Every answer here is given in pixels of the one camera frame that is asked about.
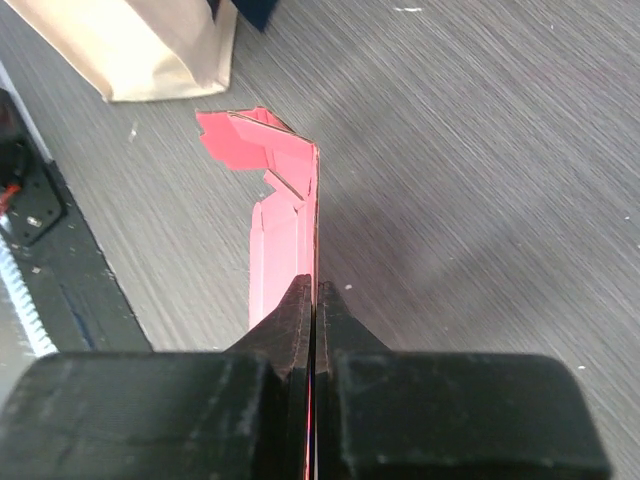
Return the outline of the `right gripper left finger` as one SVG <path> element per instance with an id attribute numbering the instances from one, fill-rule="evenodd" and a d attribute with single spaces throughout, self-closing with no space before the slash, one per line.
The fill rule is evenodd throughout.
<path id="1" fill-rule="evenodd" d="M 5 479 L 309 479 L 311 284 L 227 350 L 59 353 L 1 412 Z"/>

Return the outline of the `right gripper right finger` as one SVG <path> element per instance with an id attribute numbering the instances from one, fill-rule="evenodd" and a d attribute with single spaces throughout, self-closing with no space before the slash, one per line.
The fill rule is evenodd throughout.
<path id="1" fill-rule="evenodd" d="M 316 318 L 323 479 L 607 479 L 569 369 L 538 354 L 405 352 L 324 283 Z"/>

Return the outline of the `pink paper box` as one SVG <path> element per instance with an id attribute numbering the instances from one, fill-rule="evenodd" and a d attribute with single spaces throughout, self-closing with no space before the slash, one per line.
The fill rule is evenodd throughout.
<path id="1" fill-rule="evenodd" d="M 280 303 L 293 279 L 318 289 L 319 149 L 264 107 L 198 112 L 202 144 L 231 170 L 262 170 L 273 192 L 252 212 L 249 246 L 249 326 Z"/>

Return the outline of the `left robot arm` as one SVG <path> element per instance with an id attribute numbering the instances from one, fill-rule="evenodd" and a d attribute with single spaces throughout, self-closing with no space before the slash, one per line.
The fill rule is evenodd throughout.
<path id="1" fill-rule="evenodd" d="M 29 131 L 31 138 L 34 140 L 40 154 L 47 163 L 51 163 L 53 161 L 53 157 L 51 155 L 50 149 L 46 145 L 43 136 L 41 135 L 38 127 L 33 120 L 33 117 L 28 111 L 22 97 L 16 89 L 12 79 L 10 78 L 3 62 L 0 62 L 0 83 L 1 88 L 9 93 L 14 105 L 16 106 L 16 109 L 19 111 L 20 118 L 26 125 L 26 128 Z"/>

